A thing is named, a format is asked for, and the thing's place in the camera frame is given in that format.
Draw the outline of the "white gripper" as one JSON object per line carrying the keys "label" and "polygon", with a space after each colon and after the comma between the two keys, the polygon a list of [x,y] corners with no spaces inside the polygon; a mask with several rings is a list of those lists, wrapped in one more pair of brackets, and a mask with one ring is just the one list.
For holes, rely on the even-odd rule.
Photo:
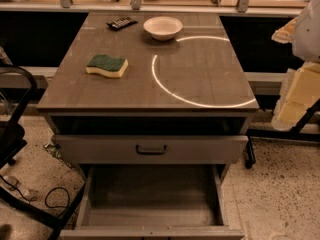
{"label": "white gripper", "polygon": [[[286,44],[293,40],[297,18],[276,30],[271,39]],[[273,111],[271,125],[288,131],[320,99],[320,64],[305,62],[298,70],[288,69],[280,88],[280,98]]]}

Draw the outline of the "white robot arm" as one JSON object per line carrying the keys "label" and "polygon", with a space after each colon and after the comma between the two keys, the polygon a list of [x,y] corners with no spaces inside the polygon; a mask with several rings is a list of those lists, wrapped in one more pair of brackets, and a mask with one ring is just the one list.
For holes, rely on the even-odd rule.
{"label": "white robot arm", "polygon": [[303,60],[298,70],[287,70],[273,112],[272,127],[287,131],[320,99],[320,0],[311,0],[272,39],[291,43],[293,55]]}

